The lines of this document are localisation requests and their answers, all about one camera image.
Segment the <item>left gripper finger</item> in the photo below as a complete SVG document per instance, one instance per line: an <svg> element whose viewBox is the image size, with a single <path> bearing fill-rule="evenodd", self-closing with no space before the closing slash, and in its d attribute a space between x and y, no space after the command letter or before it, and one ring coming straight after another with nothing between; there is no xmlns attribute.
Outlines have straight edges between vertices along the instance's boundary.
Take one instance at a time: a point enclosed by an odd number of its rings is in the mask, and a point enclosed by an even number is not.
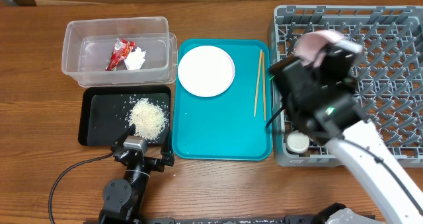
<svg viewBox="0 0 423 224"><path fill-rule="evenodd" d="M114 148L117 149L118 147L122 147L125 140L129 137L129 136L133 136L135 134L135 124L132 124L127 131L124 132L124 134L119 137L115 143L114 143Z"/></svg>
<svg viewBox="0 0 423 224"><path fill-rule="evenodd" d="M173 152L173 147L171 143L171 130L169 130L166 134L165 140L161 148L161 154L162 154L162 159L161 159L162 163L165 166L172 167L174 165L174 152Z"/></svg>

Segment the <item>pink small bowl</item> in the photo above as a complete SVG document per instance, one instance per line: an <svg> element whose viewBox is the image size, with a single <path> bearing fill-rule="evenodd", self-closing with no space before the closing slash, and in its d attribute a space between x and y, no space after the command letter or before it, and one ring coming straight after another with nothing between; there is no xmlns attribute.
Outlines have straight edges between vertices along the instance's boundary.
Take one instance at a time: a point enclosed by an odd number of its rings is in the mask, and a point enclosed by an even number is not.
<svg viewBox="0 0 423 224"><path fill-rule="evenodd" d="M301 59L302 66L319 67L327 53L325 46L345 39L343 34L333 30L320 30L302 35L295 44L293 55Z"/></svg>

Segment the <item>white tissue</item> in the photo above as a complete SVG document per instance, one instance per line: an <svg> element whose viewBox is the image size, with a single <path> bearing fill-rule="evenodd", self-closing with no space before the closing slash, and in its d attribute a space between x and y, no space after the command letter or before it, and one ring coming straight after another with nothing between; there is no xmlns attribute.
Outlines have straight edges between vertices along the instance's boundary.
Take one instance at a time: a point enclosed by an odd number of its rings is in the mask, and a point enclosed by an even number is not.
<svg viewBox="0 0 423 224"><path fill-rule="evenodd" d="M145 62L146 51L137 47L134 51L130 52L127 58L124 60L127 70L138 70L141 69Z"/></svg>

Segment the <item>wooden chopstick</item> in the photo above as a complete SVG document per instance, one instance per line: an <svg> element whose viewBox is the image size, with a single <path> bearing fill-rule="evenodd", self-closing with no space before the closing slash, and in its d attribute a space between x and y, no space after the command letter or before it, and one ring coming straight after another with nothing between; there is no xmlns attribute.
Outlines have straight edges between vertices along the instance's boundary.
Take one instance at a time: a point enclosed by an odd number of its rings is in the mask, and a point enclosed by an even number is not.
<svg viewBox="0 0 423 224"><path fill-rule="evenodd" d="M254 96L254 117L256 117L256 111L257 111L258 90L260 85L260 74L261 74L261 65L262 65L262 53L263 53L262 50L260 50L257 76L256 76L256 89L255 89L255 96Z"/></svg>
<svg viewBox="0 0 423 224"><path fill-rule="evenodd" d="M266 73L265 73L265 54L264 52L261 53L262 55L262 98L263 98L263 113L264 113L264 121L266 121Z"/></svg>

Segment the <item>white cup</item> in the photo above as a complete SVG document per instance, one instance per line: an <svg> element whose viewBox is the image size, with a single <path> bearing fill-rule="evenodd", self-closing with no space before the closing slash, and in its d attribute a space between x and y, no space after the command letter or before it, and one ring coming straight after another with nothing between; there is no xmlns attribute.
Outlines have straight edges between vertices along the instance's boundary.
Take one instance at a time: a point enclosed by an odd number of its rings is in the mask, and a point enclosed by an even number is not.
<svg viewBox="0 0 423 224"><path fill-rule="evenodd" d="M292 131L286 138L286 147L290 153L302 154L308 150L309 144L309 137L299 131Z"/></svg>

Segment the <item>red snack wrapper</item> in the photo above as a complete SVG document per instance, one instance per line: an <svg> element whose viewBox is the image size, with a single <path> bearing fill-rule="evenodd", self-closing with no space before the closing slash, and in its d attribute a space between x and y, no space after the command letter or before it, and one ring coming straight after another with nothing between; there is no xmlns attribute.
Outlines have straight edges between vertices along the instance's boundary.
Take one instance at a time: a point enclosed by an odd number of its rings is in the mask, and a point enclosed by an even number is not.
<svg viewBox="0 0 423 224"><path fill-rule="evenodd" d="M119 63L126 59L130 52L135 48L135 42L127 41L125 39L118 39L113 47L113 52L110 57L106 71L115 71Z"/></svg>

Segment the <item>white plate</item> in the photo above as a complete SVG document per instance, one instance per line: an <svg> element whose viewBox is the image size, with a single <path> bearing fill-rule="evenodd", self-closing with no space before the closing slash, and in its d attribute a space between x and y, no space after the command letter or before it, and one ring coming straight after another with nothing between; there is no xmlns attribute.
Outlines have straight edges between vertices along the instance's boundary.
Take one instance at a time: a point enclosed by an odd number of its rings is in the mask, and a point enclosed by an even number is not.
<svg viewBox="0 0 423 224"><path fill-rule="evenodd" d="M189 93L213 97L224 93L235 79L231 56L216 46L198 46L186 52L178 65L178 80Z"/></svg>

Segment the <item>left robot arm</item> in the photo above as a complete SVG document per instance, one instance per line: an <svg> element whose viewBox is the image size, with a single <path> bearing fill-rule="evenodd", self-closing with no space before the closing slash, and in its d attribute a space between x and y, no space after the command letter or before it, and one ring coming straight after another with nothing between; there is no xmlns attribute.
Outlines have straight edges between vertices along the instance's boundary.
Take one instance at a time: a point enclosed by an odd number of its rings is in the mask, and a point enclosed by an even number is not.
<svg viewBox="0 0 423 224"><path fill-rule="evenodd" d="M148 142L135 136L135 126L128 130L112 145L112 156L126 169L122 178L111 180L103 189L103 207L99 223L142 223L139 214L147 182L151 172L163 172L166 166L174 165L174 153L169 141L170 133L161 144L161 157L146 155Z"/></svg>

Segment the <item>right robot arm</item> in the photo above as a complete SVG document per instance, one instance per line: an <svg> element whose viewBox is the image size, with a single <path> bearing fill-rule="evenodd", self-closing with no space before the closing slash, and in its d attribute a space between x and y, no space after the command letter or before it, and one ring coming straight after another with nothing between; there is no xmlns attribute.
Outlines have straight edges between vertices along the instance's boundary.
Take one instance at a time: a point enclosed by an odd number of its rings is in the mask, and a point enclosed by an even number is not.
<svg viewBox="0 0 423 224"><path fill-rule="evenodd" d="M361 46L323 46L310 61L287 57L269 68L295 129L325 145L352 173L388 223L421 223L422 191L355 101L349 70Z"/></svg>

